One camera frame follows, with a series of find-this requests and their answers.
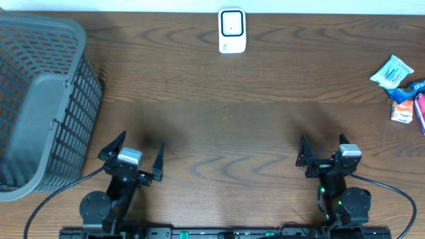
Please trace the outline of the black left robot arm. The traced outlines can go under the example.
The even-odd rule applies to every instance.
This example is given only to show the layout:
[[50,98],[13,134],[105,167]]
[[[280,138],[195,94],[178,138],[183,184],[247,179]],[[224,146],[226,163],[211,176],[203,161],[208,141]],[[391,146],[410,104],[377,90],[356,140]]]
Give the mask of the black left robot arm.
[[124,147],[126,132],[100,150],[104,171],[112,177],[107,191],[92,191],[80,203],[82,238],[143,238],[143,230],[125,221],[136,189],[163,179],[164,145],[148,173],[140,169],[142,152]]

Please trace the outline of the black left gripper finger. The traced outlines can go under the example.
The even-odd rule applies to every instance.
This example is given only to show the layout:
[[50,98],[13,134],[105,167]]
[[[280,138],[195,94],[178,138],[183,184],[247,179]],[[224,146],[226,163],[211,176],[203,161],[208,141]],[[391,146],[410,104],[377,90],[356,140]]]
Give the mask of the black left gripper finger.
[[165,144],[162,143],[159,152],[157,154],[157,157],[154,161],[154,164],[152,166],[153,169],[153,175],[162,175],[163,174],[163,156],[164,156],[164,147]]
[[122,131],[111,143],[102,148],[98,154],[98,159],[102,161],[109,161],[118,157],[122,145],[126,138],[126,130]]

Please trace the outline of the purple red snack bag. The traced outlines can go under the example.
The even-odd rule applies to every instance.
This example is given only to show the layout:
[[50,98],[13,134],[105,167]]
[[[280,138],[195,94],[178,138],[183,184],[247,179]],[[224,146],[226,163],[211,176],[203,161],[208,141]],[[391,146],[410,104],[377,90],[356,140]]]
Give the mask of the purple red snack bag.
[[424,103],[425,103],[424,93],[420,93],[419,95],[417,95],[417,97],[415,97],[415,99],[414,99],[414,109],[416,110],[416,116],[418,118],[418,122],[420,124],[420,128],[422,130],[423,135],[425,135]]

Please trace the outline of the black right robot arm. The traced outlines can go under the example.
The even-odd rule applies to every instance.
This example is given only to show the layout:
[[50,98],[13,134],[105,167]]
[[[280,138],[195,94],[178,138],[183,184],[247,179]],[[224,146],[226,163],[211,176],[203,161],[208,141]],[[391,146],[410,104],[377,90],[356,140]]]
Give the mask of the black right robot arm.
[[339,136],[339,148],[328,159],[313,156],[305,135],[301,136],[296,167],[305,168],[307,178],[318,178],[318,207],[327,216],[320,228],[323,238],[364,238],[363,225],[369,221],[371,194],[359,187],[348,187],[345,177],[357,170],[361,150]]

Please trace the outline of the teal snack packet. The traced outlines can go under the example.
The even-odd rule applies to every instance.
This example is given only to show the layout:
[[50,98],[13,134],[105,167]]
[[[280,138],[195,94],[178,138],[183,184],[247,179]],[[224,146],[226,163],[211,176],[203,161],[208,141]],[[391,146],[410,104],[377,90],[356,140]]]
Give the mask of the teal snack packet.
[[370,80],[376,82],[380,87],[393,90],[409,75],[414,73],[414,70],[405,64],[397,56],[392,55],[388,62],[378,70],[377,73],[370,77]]

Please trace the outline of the blue Oreo cookie pack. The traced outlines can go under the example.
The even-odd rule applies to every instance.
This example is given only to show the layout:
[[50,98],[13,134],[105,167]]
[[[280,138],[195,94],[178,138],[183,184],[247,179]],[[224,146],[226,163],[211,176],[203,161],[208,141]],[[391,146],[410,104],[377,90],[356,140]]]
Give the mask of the blue Oreo cookie pack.
[[406,100],[415,98],[419,93],[424,93],[424,79],[409,83],[405,88],[396,88],[386,92],[391,100],[401,104]]

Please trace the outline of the small orange snack box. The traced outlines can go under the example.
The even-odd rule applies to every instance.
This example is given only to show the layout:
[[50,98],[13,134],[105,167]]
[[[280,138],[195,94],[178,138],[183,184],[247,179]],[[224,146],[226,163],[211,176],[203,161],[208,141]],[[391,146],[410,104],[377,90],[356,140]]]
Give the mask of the small orange snack box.
[[402,103],[392,102],[391,120],[401,123],[410,123],[413,118],[413,101],[406,100]]

